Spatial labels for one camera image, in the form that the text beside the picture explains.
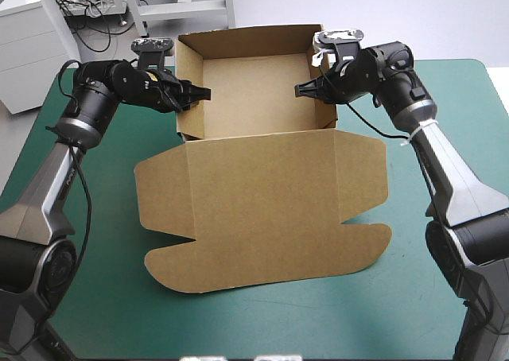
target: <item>table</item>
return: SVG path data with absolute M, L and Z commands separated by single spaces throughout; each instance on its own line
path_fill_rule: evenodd
M 484 66 L 475 60 L 430 60 L 417 70 L 439 106 L 438 120 L 481 180 L 509 193 L 509 117 Z M 68 89 L 71 73 L 64 77 Z M 45 130 L 66 98 L 55 84 L 0 198 L 7 208 L 50 150 Z M 365 97 L 364 116 L 393 132 Z M 338 127 L 376 135 L 344 107 Z M 465 308 L 433 263 L 424 240 L 429 197 L 414 153 L 387 143 L 390 196 L 351 222 L 393 229 L 385 254 L 357 274 L 186 295 L 165 289 L 143 266 L 145 253 L 176 243 L 138 222 L 133 167 L 180 145 L 172 115 L 121 106 L 102 145 L 83 167 L 94 200 L 84 264 L 52 323 L 79 357 L 177 358 L 182 355 L 299 353 L 308 358 L 443 359 L 453 353 Z M 85 199 L 75 183 L 65 211 L 84 229 Z

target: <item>cardboard box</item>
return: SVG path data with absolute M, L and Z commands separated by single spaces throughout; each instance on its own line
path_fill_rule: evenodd
M 296 99 L 320 25 L 193 33 L 177 76 L 212 100 L 177 116 L 187 142 L 138 164 L 143 227 L 195 239 L 150 251 L 186 293 L 348 274 L 385 250 L 383 224 L 340 224 L 387 198 L 385 145 L 333 129 L 336 107 Z

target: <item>wire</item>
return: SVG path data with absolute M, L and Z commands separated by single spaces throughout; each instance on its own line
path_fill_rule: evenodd
M 81 185 L 83 186 L 83 191 L 85 193 L 85 198 L 87 199 L 87 223 L 85 225 L 85 234 L 83 243 L 81 245 L 80 255 L 78 256 L 78 260 L 76 261 L 76 267 L 74 272 L 74 274 L 76 275 L 78 269 L 80 268 L 81 262 L 83 261 L 85 251 L 87 250 L 88 239 L 90 237 L 91 218 L 92 218 L 92 199 L 90 197 L 90 191 L 88 190 L 87 180 L 85 179 L 83 170 L 81 169 L 81 165 L 78 162 L 76 153 L 74 153 L 74 148 L 75 146 L 69 145 L 69 151 L 71 152 L 72 156 L 72 166 L 74 170 L 78 172 L 78 176 L 80 177 Z
M 65 4 L 65 0 L 54 0 L 54 1 L 60 7 L 60 9 L 64 12 L 65 16 L 68 16 L 68 17 L 73 16 L 72 12 L 69 10 L 67 5 Z M 108 32 L 108 42 L 107 42 L 107 45 L 106 45 L 106 47 L 104 49 L 94 49 L 89 44 L 87 44 L 87 42 L 81 37 L 81 35 L 78 33 L 78 29 L 74 29 L 73 33 L 75 33 L 76 37 L 83 43 L 83 45 L 86 48 L 90 49 L 91 51 L 93 51 L 93 52 L 105 52 L 111 46 L 110 25 L 107 23 L 107 20 L 106 20 L 106 18 L 104 16 L 103 12 L 100 10 L 100 8 L 93 1 L 91 1 L 91 0 L 84 0 L 84 1 L 89 2 L 90 3 L 89 6 L 95 7 L 97 9 L 97 11 L 99 12 L 100 16 L 103 17 L 103 20 L 104 20 L 104 23 L 106 24 L 107 32 Z M 85 17 L 87 16 L 87 7 L 85 7 L 85 9 L 84 9 L 84 16 Z
M 319 66 L 318 68 L 320 69 L 321 75 L 327 81 L 328 85 L 331 86 L 331 88 L 334 90 L 335 93 L 339 93 L 339 91 L 336 88 L 336 86 L 332 83 L 332 81 L 329 79 L 329 77 L 327 75 L 325 75 L 325 73 L 321 69 L 321 67 Z M 350 108 L 350 111 L 352 111 L 358 118 L 360 118 L 360 121 L 364 122 L 367 126 L 372 128 L 376 133 L 380 134 L 382 137 L 385 137 L 385 138 L 401 138 L 403 140 L 408 139 L 407 136 L 404 136 L 402 134 L 387 134 L 387 133 L 383 133 L 380 129 L 378 129 L 376 126 L 374 126 L 369 121 L 367 121 L 358 111 L 356 111 L 356 109 L 354 107 L 352 107 L 352 105 L 350 105 L 350 103 L 345 103 L 345 105 L 348 108 Z
M 350 108 L 350 111 L 352 111 L 362 122 L 364 122 L 367 126 L 372 128 L 376 133 L 380 134 L 382 137 L 385 138 L 401 138 L 403 140 L 407 140 L 408 136 L 402 135 L 402 134 L 387 134 L 383 133 L 380 129 L 378 129 L 376 126 L 371 124 L 369 121 L 367 121 L 350 103 L 346 103 L 346 106 Z

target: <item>gray floor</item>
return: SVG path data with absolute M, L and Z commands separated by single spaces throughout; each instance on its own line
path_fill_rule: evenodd
M 148 3 L 168 0 L 146 0 Z M 234 0 L 237 26 L 319 22 L 327 29 L 362 29 L 365 45 L 392 40 L 407 43 L 417 59 L 474 58 L 495 67 L 497 87 L 507 94 L 509 76 L 509 6 L 507 0 Z M 116 29 L 117 17 L 110 17 Z M 101 21 L 93 21 L 102 26 Z M 225 17 L 149 23 L 150 36 L 176 37 L 180 33 L 226 28 Z M 107 36 L 82 31 L 84 40 L 97 49 Z M 130 43 L 138 37 L 132 29 L 113 37 L 111 47 L 97 54 L 81 43 L 82 61 L 134 58 Z M 0 105 L 0 191 L 33 124 L 37 111 L 9 115 Z

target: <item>box flap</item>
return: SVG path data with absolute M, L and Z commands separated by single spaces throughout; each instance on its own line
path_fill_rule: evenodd
M 386 146 L 377 138 L 335 131 L 340 222 L 385 202 Z
M 140 222 L 146 229 L 194 239 L 191 184 L 185 145 L 134 168 Z
M 194 141 L 145 160 L 136 177 L 140 212 L 153 214 L 145 227 L 191 237 L 194 218 L 195 243 L 146 258 L 184 292 L 355 272 L 390 238 L 384 225 L 340 225 L 387 198 L 385 145 L 374 138 L 328 129 Z
M 252 232 L 249 237 L 207 238 L 159 248 L 145 257 L 162 285 L 185 293 L 204 293 L 357 272 L 385 251 L 390 228 L 383 224 L 335 225 L 293 235 Z
M 306 52 L 323 28 L 313 25 L 261 25 L 180 35 L 178 40 L 204 59 L 289 55 Z
M 191 83 L 204 86 L 204 60 L 188 46 L 175 41 L 175 74 L 177 78 L 190 80 Z M 189 111 L 183 111 L 177 118 L 177 132 L 195 138 L 205 137 L 204 101 L 201 100 Z

